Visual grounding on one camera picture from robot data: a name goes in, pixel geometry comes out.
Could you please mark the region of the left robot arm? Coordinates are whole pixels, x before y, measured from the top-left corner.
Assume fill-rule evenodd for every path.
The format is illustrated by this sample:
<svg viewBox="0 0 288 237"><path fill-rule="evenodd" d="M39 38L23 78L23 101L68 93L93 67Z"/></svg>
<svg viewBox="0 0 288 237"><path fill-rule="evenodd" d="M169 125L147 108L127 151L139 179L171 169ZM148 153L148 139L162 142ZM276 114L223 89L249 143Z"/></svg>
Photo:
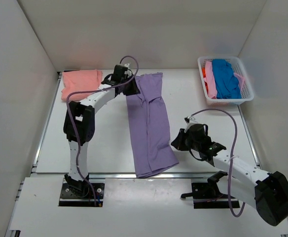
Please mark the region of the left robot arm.
<svg viewBox="0 0 288 237"><path fill-rule="evenodd" d="M118 64L113 73L105 76L96 93L80 102L71 101L63 126L70 146L70 171L65 174L69 189L79 198L92 192L87 170L87 148L95 133L95 115L119 94L139 94L130 64Z"/></svg>

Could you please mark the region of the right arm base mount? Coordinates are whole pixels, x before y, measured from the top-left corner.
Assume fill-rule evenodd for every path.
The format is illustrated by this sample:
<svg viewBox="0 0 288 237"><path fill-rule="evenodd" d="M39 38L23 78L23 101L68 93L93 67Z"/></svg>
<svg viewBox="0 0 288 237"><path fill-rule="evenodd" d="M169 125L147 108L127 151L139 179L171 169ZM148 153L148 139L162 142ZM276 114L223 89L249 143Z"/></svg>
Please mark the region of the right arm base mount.
<svg viewBox="0 0 288 237"><path fill-rule="evenodd" d="M181 200L192 200L194 209L229 209L227 194L218 189L218 182L227 177L227 173L219 171L206 181L193 181L191 192L181 194Z"/></svg>

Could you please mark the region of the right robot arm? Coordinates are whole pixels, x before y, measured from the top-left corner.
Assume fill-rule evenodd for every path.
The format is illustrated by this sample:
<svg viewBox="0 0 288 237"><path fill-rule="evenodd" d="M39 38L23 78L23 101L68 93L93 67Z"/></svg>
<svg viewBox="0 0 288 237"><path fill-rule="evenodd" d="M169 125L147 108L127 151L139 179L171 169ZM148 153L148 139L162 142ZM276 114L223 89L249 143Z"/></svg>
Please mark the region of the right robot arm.
<svg viewBox="0 0 288 237"><path fill-rule="evenodd" d="M277 226L288 217L288 180L284 174L270 173L232 157L225 146L211 140L206 124L182 128L171 142L178 151L198 152L219 171L208 178L208 194L214 198L230 194L256 209L269 225Z"/></svg>

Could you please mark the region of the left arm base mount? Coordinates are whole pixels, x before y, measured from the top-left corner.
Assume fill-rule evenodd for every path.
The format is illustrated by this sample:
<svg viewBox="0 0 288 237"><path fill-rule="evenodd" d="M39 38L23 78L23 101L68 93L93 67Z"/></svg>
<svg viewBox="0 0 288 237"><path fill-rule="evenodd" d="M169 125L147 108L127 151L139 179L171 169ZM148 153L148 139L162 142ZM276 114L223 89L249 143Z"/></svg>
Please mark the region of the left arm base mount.
<svg viewBox="0 0 288 237"><path fill-rule="evenodd" d="M61 207L103 207L105 183L92 183L95 196L89 185L80 192L63 179L58 205Z"/></svg>

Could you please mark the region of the purple t-shirt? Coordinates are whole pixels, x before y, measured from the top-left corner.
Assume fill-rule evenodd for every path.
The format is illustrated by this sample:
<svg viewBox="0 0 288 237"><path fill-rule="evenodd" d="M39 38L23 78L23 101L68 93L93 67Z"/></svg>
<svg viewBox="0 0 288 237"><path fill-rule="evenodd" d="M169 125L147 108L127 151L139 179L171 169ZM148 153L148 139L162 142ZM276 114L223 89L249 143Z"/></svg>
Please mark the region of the purple t-shirt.
<svg viewBox="0 0 288 237"><path fill-rule="evenodd" d="M136 76L140 94L126 97L137 178L160 174L177 164L170 146L170 125L162 98L162 73Z"/></svg>

